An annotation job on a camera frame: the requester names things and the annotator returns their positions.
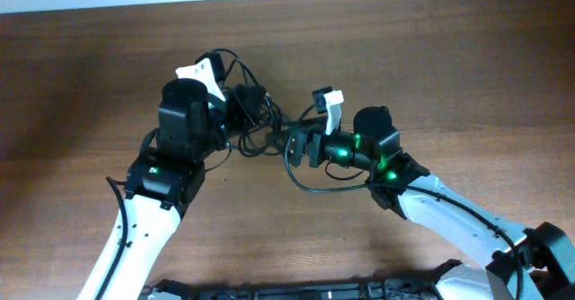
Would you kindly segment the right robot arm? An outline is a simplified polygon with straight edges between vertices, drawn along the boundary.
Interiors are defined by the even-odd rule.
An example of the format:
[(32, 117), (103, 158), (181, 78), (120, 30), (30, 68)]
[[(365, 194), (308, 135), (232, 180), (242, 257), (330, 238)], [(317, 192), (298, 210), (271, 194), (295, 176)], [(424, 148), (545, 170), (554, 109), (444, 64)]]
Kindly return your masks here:
[(390, 209), (452, 243), (476, 264), (457, 263), (431, 286), (438, 299), (572, 299), (574, 245), (561, 228), (513, 222), (451, 190), (437, 175), (405, 153), (385, 107), (366, 107), (350, 132), (334, 116), (302, 114), (287, 127), (284, 164), (288, 170), (308, 156), (368, 173), (362, 188)]

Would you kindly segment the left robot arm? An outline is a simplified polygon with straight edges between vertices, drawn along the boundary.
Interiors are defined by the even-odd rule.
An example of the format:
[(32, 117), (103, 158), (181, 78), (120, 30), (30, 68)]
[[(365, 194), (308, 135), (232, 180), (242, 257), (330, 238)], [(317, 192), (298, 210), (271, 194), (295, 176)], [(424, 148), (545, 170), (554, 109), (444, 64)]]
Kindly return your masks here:
[(201, 81), (183, 78), (164, 86), (157, 128), (143, 139), (126, 179), (108, 180), (119, 213), (79, 298), (139, 296), (206, 178), (206, 159), (259, 124), (265, 96), (261, 85), (210, 93)]

